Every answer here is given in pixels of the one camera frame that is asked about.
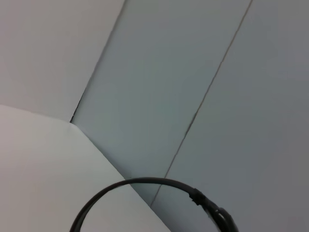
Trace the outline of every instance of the white ceiling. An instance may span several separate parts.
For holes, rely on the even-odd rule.
[[[69,121],[124,0],[1,0],[0,104]]]

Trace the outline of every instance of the black cable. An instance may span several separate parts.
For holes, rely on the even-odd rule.
[[[238,229],[232,219],[232,217],[222,208],[219,208],[215,203],[210,201],[208,198],[204,196],[196,188],[192,188],[184,183],[179,181],[165,179],[165,178],[155,178],[155,177],[143,177],[143,178],[135,178],[120,181],[118,183],[112,184],[105,189],[98,192],[93,198],[91,198],[87,204],[81,209],[76,219],[74,220],[70,232],[80,232],[84,219],[92,208],[92,206],[107,192],[123,186],[127,184],[135,184],[135,183],[144,183],[144,184],[159,184],[159,185],[167,185],[182,191],[185,191],[189,194],[189,197],[194,201],[197,205],[201,205],[205,212],[211,217],[214,223],[217,225],[218,229],[222,232],[238,232]]]

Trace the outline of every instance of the white wall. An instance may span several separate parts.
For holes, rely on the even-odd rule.
[[[0,104],[69,121],[123,0],[1,0]]]
[[[309,230],[308,8],[253,0],[167,176],[224,207],[239,231]],[[217,231],[171,188],[153,209],[173,232]]]
[[[125,177],[164,177],[248,0],[130,0],[74,123]],[[134,185],[150,204],[158,186]]]

